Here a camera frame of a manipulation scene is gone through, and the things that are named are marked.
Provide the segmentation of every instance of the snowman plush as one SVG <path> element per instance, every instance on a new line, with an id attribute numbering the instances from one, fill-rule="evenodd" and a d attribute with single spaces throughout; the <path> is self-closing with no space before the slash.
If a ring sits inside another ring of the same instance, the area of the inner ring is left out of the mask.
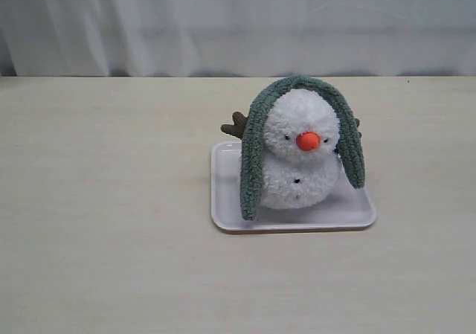
<path id="1" fill-rule="evenodd" d="M 233 114 L 221 130 L 242 140 L 243 219 L 259 206 L 305 208 L 332 192 L 344 167 L 354 188 L 364 186 L 358 120 L 329 83 L 301 75 L 272 83 L 254 99 L 248 117 Z"/>

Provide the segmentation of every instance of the carrot nose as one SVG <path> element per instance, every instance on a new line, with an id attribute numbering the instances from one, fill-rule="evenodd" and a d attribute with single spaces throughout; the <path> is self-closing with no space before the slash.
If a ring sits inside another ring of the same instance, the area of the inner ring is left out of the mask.
<path id="1" fill-rule="evenodd" d="M 319 147 L 320 138 L 317 133 L 305 132 L 296 138 L 296 144 L 303 151 L 315 150 Z"/>

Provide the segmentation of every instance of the snowman body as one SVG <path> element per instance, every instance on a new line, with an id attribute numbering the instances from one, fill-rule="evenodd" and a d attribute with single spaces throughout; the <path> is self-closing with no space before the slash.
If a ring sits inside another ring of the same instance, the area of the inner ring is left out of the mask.
<path id="1" fill-rule="evenodd" d="M 264 126 L 261 205 L 305 208 L 327 198 L 341 174 L 338 139 L 338 117 L 319 94 L 292 89 L 280 97 Z"/>

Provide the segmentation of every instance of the hood ear flap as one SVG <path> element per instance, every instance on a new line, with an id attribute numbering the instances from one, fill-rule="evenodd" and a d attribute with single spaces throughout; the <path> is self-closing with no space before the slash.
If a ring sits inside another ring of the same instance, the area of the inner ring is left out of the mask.
<path id="1" fill-rule="evenodd" d="M 340 120 L 337 144 L 347 178 L 354 188 L 365 183 L 364 156 L 356 119 L 344 96 L 322 80 L 296 75 L 275 81 L 262 90 L 250 106 L 242 135 L 241 180 L 239 186 L 242 218 L 253 220 L 263 192 L 263 130 L 274 102 L 292 89 L 316 91 L 334 109 Z"/>

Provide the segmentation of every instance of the reindeer antler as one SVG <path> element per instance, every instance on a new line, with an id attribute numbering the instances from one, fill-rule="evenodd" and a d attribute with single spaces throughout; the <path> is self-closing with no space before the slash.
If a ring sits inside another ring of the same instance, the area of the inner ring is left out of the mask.
<path id="1" fill-rule="evenodd" d="M 242 139 L 248 118 L 245 117 L 244 114 L 241 112 L 234 112 L 231 118 L 233 119 L 234 124 L 223 124 L 220 129 L 227 135 L 232 135 L 234 137 Z"/>

